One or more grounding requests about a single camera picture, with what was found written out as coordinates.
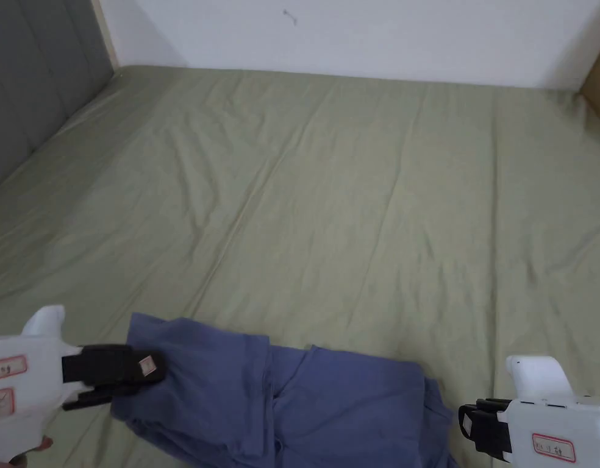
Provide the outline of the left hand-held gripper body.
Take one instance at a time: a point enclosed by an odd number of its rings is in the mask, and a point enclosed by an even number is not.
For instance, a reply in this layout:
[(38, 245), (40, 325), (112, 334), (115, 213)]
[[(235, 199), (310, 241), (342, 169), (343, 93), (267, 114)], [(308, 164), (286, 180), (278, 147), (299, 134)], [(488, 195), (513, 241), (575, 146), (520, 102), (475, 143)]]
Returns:
[(0, 336), (0, 462), (42, 444), (46, 424), (67, 402), (87, 390), (67, 382), (62, 359), (77, 356), (82, 347), (65, 343), (65, 308), (39, 309), (19, 335)]

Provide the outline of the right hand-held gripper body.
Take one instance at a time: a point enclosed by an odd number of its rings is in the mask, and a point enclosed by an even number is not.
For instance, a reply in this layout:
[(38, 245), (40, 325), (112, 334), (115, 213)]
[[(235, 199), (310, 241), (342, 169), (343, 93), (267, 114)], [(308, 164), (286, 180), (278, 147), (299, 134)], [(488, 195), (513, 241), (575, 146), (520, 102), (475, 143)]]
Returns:
[(496, 413), (499, 441), (510, 441), (512, 467), (600, 467), (600, 397), (579, 396), (550, 356), (506, 360), (516, 397), (478, 399)]

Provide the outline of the person's left hand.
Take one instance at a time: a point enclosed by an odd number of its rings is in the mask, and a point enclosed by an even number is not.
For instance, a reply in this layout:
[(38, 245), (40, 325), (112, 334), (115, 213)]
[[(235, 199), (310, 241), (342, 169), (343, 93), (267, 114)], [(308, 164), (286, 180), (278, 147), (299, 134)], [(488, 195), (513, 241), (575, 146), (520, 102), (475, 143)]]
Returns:
[(9, 462), (5, 463), (5, 462), (0, 462), (0, 467), (6, 467), (6, 468), (10, 468), (10, 467), (27, 467), (27, 454), (30, 452), (42, 452), (47, 450), (48, 448), (50, 448), (50, 446), (54, 443), (54, 441), (52, 441), (51, 438), (49, 437), (44, 437), (41, 444), (32, 449), (29, 450), (27, 452), (24, 452), (20, 455), (17, 455), (16, 457), (14, 457), (12, 460), (10, 460)]

